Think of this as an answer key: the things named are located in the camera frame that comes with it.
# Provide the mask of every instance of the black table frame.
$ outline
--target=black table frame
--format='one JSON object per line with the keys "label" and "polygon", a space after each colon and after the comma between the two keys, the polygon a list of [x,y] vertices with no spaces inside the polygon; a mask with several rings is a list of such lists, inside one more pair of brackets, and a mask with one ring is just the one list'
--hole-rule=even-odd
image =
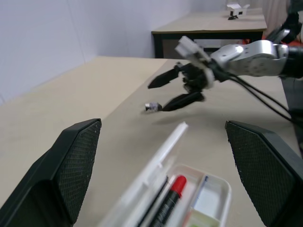
{"label": "black table frame", "polygon": [[250,43],[261,40],[263,31],[250,32],[201,32],[201,33],[158,33],[152,32],[155,58],[164,58],[163,40],[180,39],[182,36],[194,39],[249,39]]}

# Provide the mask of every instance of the robotic hand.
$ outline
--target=robotic hand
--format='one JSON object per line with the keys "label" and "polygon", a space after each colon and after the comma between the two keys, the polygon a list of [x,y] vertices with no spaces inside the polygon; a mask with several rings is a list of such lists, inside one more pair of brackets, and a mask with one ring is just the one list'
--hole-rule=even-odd
{"label": "robotic hand", "polygon": [[245,83],[252,87],[238,76],[302,77],[303,47],[289,47],[260,40],[248,45],[227,45],[208,56],[196,43],[184,36],[179,40],[176,51],[191,63],[182,65],[178,62],[172,70],[157,76],[148,88],[162,87],[182,72],[184,88],[188,94],[173,98],[162,107],[162,111],[174,111],[193,102],[203,101],[203,89],[211,88],[215,80],[240,80],[239,84]]}

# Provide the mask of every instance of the pen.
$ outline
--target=pen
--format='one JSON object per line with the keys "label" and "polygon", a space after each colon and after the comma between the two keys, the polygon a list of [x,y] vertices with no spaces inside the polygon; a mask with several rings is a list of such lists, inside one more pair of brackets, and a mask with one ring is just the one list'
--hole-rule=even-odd
{"label": "pen", "polygon": [[160,208],[153,217],[149,227],[163,227],[169,219],[177,201],[181,198],[181,193],[185,187],[186,178],[182,175],[178,176],[166,194]]}

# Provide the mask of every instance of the beige tabletop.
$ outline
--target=beige tabletop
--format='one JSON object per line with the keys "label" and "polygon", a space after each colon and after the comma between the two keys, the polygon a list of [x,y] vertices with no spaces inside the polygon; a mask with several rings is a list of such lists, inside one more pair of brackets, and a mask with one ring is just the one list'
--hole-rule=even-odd
{"label": "beige tabletop", "polygon": [[[278,133],[299,152],[292,125],[226,81],[204,92],[206,101],[169,112],[142,114],[146,102],[164,104],[184,92],[181,78],[148,90],[152,75],[175,60],[99,57],[0,106],[0,204],[31,164],[68,126],[102,119],[92,178],[76,227],[97,227],[174,128],[188,133],[178,162],[227,180],[232,187],[229,227],[263,226],[235,168],[224,124],[237,120]],[[278,78],[244,77],[282,103]]]}
{"label": "beige tabletop", "polygon": [[229,12],[191,13],[152,31],[165,33],[263,32],[267,29],[262,9],[248,9],[247,15],[228,20]]}

